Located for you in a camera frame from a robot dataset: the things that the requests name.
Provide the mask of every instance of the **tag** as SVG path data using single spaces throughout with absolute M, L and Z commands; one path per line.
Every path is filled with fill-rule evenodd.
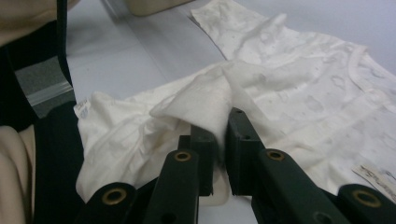
M 367 164 L 352 168 L 352 171 L 363 177 L 379 192 L 396 203 L 396 178 L 391 172 L 381 172 Z
M 79 119 L 85 119 L 87 118 L 88 115 L 88 109 L 91 107 L 90 101 L 88 99 L 85 99 L 78 103 L 77 105 L 74 106 L 74 110 L 76 113 L 76 116 Z

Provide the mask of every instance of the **table surface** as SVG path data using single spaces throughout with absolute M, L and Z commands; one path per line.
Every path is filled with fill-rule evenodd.
M 67 59 L 78 101 L 94 91 L 124 99 L 191 75 L 225 59 L 193 22 L 195 0 L 149 17 L 130 14 L 122 0 L 81 1 L 69 12 Z M 370 55 L 396 74 L 394 0 L 236 0 L 270 17 L 288 15 L 287 26 L 340 37 L 368 47 Z M 249 200 L 201 207 L 201 223 L 255 223 Z

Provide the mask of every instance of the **white fabric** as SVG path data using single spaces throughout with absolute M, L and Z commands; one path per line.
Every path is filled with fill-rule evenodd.
M 265 18 L 231 0 L 192 15 L 230 61 L 123 101 L 97 92 L 78 105 L 85 201 L 107 183 L 150 181 L 189 123 L 222 144 L 233 106 L 331 193 L 364 183 L 351 171 L 360 162 L 396 170 L 396 78 L 365 47 L 292 31 L 285 15 Z

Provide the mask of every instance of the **beige object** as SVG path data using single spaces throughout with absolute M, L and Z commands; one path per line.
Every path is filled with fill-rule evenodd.
M 129 10 L 136 16 L 148 16 L 193 0 L 125 0 Z
M 70 9 L 79 0 L 68 0 Z M 55 0 L 0 0 L 0 47 L 56 20 Z

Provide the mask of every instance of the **crumpled fabric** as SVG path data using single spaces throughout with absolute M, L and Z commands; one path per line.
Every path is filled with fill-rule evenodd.
M 331 193 L 365 184 L 351 170 L 360 163 L 396 170 L 396 77 L 366 47 L 293 31 L 286 15 L 265 18 L 231 0 L 192 15 L 227 62 L 122 101 L 97 92 L 76 106 L 85 150 L 77 189 L 85 201 L 105 184 L 139 187 L 156 177 L 190 124 L 223 146 L 233 106 L 266 147 L 289 153 Z

